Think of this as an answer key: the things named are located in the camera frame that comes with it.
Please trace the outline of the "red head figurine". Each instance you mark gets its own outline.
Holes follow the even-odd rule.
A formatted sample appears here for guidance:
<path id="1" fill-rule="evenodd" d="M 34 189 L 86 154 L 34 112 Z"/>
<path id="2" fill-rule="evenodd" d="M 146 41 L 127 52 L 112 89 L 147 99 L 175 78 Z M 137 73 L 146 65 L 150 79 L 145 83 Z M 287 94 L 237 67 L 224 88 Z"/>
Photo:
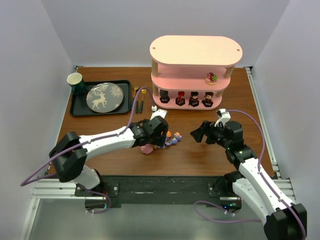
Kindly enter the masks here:
<path id="1" fill-rule="evenodd" d="M 186 103 L 186 100 L 184 98 L 185 92 L 184 91 L 179 91 L 177 94 L 177 97 L 175 99 L 175 104 L 178 106 L 183 106 Z"/>

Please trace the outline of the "brown-haired red figurine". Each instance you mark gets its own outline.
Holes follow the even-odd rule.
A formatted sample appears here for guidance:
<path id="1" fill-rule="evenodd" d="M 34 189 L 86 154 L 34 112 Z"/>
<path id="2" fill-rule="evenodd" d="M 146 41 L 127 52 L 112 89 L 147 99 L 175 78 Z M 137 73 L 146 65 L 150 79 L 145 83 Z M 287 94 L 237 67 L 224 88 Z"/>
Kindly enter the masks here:
<path id="1" fill-rule="evenodd" d="M 201 102 L 206 108 L 212 107 L 212 105 L 213 105 L 213 100 L 212 100 L 213 96 L 214 96 L 213 92 L 205 92 L 204 99 Z"/>

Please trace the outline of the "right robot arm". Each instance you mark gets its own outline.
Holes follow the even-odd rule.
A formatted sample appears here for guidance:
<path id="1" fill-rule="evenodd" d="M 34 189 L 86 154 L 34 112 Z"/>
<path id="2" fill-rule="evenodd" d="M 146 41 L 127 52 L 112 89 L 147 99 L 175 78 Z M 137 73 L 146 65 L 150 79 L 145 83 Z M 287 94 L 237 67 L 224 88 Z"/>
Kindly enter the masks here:
<path id="1" fill-rule="evenodd" d="M 267 239 L 306 239 L 306 208 L 295 204 L 268 176 L 256 154 L 245 144 L 239 122 L 204 121 L 190 135 L 198 143 L 206 137 L 206 144 L 218 144 L 225 149 L 228 161 L 236 168 L 225 177 L 232 183 L 232 191 L 258 216 Z"/>

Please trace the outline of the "pink donut toy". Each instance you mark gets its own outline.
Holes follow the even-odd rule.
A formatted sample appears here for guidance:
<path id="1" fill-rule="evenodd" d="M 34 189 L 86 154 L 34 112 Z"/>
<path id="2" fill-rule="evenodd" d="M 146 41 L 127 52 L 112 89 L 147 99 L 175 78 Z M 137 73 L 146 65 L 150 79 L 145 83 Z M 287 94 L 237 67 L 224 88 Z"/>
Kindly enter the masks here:
<path id="1" fill-rule="evenodd" d="M 205 82 L 208 85 L 212 86 L 212 85 L 215 85 L 217 83 L 217 79 L 218 79 L 218 77 L 217 77 L 216 74 L 213 74 L 212 72 L 208 72 L 206 74 Z"/>

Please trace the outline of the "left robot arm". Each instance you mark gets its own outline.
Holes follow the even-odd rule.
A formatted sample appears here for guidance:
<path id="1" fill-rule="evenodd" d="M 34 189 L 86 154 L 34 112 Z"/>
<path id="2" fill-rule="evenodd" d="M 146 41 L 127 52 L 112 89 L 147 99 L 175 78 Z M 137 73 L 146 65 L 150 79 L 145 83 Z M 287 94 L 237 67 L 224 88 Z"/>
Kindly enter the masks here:
<path id="1" fill-rule="evenodd" d="M 147 144 L 164 146 L 169 125 L 162 116 L 130 123 L 114 131 L 96 135 L 78 136 L 67 133 L 51 150 L 49 157 L 61 183 L 75 181 L 92 190 L 102 184 L 97 170 L 89 168 L 86 161 L 99 155 Z"/>

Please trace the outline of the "black-haired ninja figurine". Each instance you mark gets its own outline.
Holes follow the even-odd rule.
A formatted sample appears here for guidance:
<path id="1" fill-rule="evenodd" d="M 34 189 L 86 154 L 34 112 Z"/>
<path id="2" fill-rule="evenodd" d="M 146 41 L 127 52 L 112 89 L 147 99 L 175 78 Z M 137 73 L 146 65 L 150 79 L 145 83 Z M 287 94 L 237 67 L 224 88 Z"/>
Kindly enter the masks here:
<path id="1" fill-rule="evenodd" d="M 197 107 L 199 106 L 199 100 L 198 100 L 198 95 L 199 93 L 197 91 L 192 91 L 190 93 L 188 105 L 192 107 Z"/>

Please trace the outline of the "black helmet figurine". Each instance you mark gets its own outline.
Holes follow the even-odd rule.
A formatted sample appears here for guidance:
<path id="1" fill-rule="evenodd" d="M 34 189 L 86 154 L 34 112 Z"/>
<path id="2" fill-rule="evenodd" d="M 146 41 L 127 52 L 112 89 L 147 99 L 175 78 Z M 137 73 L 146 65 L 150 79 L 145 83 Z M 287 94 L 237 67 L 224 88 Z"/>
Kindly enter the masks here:
<path id="1" fill-rule="evenodd" d="M 160 102 L 163 104 L 167 104 L 170 101 L 169 92 L 167 90 L 161 89 L 159 91 Z"/>

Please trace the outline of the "pink bunny toy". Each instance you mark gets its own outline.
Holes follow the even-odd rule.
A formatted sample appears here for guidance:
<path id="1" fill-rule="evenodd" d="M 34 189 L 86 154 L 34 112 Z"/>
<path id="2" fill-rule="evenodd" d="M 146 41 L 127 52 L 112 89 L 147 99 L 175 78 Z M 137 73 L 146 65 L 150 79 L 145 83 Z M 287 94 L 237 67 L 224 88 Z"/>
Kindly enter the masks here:
<path id="1" fill-rule="evenodd" d="M 146 144 L 140 147 L 140 151 L 145 155 L 151 154 L 153 150 L 154 150 L 154 147 L 151 144 Z"/>

